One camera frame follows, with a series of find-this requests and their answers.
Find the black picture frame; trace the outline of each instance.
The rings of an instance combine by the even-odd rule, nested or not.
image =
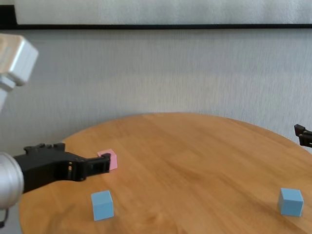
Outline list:
[[[97,25],[97,24],[34,24],[18,25],[13,5],[0,5],[0,30],[34,29],[131,29],[131,30],[173,30],[173,29],[298,29],[312,28],[312,24],[179,24],[179,25]]]

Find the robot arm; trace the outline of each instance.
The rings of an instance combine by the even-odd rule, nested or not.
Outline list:
[[[38,51],[22,36],[0,34],[0,111],[8,93],[30,77]]]
[[[0,112],[16,86],[24,85],[32,72],[38,51],[23,37],[0,34]],[[83,181],[109,172],[110,154],[85,159],[65,152],[65,144],[25,147],[25,154],[12,157],[0,152],[0,209],[8,211],[23,193],[58,180]]]

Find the wall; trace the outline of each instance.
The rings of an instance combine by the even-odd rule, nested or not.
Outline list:
[[[149,112],[231,117],[292,140],[294,124],[312,128],[311,30],[8,33],[40,52],[0,115],[0,149],[14,155]]]
[[[0,0],[0,5],[14,5],[14,0]]]

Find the blue cube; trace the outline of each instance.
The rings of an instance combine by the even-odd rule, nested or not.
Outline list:
[[[281,189],[278,206],[282,215],[301,216],[303,197],[298,189]]]
[[[94,221],[114,216],[113,200],[109,191],[91,195]]]

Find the round table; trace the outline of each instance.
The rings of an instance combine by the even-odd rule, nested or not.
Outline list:
[[[294,142],[233,119],[149,114],[67,138],[85,158],[113,149],[118,168],[22,197],[24,234],[312,233],[312,157]],[[282,216],[280,188],[301,190],[302,217]],[[93,221],[91,194],[110,190],[115,216]]]

